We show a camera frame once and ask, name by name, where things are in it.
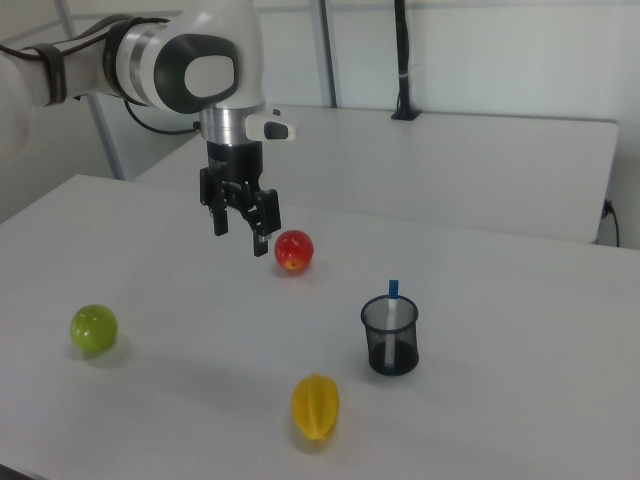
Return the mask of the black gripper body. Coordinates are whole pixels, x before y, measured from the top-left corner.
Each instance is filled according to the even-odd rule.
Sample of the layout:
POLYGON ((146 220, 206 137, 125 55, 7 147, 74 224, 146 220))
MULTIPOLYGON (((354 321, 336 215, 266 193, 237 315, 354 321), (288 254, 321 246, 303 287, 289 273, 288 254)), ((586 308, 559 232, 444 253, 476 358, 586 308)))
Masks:
POLYGON ((238 145, 207 143, 208 167, 204 169, 204 204, 224 200, 228 205, 254 206, 263 172, 260 142, 238 145))

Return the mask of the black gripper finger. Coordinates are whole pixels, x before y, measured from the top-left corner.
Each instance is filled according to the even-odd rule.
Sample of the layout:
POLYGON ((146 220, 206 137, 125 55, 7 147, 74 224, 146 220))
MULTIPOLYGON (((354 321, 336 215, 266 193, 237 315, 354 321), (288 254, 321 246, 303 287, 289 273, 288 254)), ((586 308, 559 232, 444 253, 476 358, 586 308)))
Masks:
POLYGON ((245 188, 240 194, 239 211, 252 230, 254 256, 267 254, 271 235, 281 229, 278 192, 245 188))
POLYGON ((222 236, 228 232, 228 201, 226 187, 210 167, 202 168, 199 172, 200 203, 206 206, 213 221, 215 236, 222 236))

